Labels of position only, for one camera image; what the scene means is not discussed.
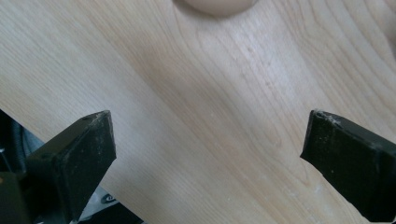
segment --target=egg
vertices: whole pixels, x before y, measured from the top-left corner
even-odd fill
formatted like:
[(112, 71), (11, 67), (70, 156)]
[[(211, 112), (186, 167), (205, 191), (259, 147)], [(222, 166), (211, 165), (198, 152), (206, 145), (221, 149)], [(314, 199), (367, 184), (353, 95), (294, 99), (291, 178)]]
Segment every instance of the egg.
[(252, 7), (257, 0), (185, 0), (196, 9), (214, 16), (231, 16)]

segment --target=black rubber pad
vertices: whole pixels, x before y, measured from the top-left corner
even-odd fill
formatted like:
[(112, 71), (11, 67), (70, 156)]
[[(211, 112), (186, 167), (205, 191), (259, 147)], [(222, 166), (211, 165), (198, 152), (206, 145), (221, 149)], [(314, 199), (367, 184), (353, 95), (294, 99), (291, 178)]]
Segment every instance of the black rubber pad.
[(314, 110), (301, 158), (372, 222), (396, 215), (396, 145), (354, 122)]

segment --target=light wood surface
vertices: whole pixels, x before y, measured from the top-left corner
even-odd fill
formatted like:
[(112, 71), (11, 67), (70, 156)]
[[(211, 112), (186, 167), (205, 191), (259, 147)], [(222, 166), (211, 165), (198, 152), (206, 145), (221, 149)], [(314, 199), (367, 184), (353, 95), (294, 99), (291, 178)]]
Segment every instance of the light wood surface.
[(111, 110), (101, 185), (150, 224), (367, 223), (299, 155), (313, 108), (396, 141), (394, 5), (0, 1), (0, 108), (44, 141)]

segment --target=black clamp jaw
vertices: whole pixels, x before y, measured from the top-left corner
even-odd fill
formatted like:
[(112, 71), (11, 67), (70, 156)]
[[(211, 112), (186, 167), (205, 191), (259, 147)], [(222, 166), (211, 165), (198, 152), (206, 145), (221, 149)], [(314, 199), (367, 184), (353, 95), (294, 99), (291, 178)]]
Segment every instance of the black clamp jaw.
[(25, 174), (0, 173), (1, 223), (77, 221), (115, 159), (110, 112), (79, 119), (26, 159)]
[(301, 158), (371, 222), (396, 216), (396, 145), (343, 117), (309, 116)]

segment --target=wood grain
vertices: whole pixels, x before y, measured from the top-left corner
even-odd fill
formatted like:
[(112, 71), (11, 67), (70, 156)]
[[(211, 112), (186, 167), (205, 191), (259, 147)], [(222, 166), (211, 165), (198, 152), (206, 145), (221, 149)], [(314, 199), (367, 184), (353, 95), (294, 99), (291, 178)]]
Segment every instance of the wood grain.
[(302, 161), (321, 108), (396, 140), (392, 1), (0, 1), (0, 108), (48, 141), (109, 109), (102, 186), (148, 223), (368, 223)]

